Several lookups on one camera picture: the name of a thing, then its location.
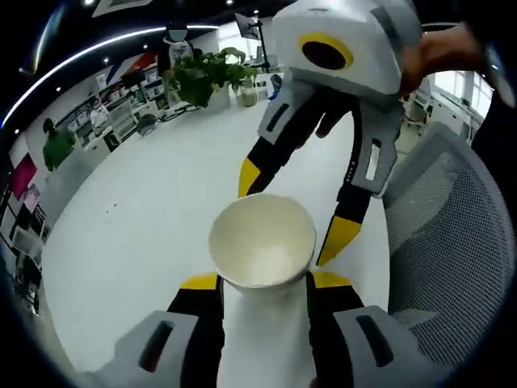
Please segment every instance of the robotic arm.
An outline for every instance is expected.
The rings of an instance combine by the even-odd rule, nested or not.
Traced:
[[[354,145],[317,260],[324,265],[359,233],[370,197],[384,193],[404,118],[402,50],[419,42],[422,26],[410,0],[299,0],[273,28],[288,70],[242,164],[238,195],[263,191],[323,116],[334,125],[351,112]],[[372,152],[379,160],[370,176]]]

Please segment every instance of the office chair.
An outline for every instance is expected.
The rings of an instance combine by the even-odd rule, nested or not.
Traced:
[[[511,220],[483,162],[431,124],[384,196],[389,313],[436,364],[458,365],[498,311],[515,266]]]

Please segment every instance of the person in green shirt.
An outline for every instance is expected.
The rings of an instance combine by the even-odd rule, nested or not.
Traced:
[[[74,151],[75,136],[68,129],[57,131],[50,119],[44,121],[43,132],[48,134],[47,142],[43,147],[45,165],[49,171],[54,171]]]

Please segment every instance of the window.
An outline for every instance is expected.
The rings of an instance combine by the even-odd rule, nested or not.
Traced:
[[[246,55],[246,60],[257,56],[257,47],[260,45],[258,40],[241,37],[237,22],[228,23],[219,27],[217,30],[217,43],[219,44],[220,50],[227,47],[234,47],[241,50]]]
[[[463,98],[465,75],[463,71],[442,71],[435,75],[435,85],[458,99]]]
[[[472,108],[481,116],[486,117],[492,101],[492,88],[478,73],[474,73],[474,89],[472,94]]]

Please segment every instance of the yellow ring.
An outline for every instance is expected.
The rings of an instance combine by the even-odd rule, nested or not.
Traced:
[[[310,32],[309,34],[304,34],[298,38],[298,48],[302,50],[304,44],[309,42],[328,44],[333,49],[338,50],[345,58],[345,66],[341,68],[341,70],[348,69],[352,63],[354,63],[354,54],[352,54],[352,51],[350,51],[347,45],[341,40],[336,39],[333,36],[327,35],[324,32]]]

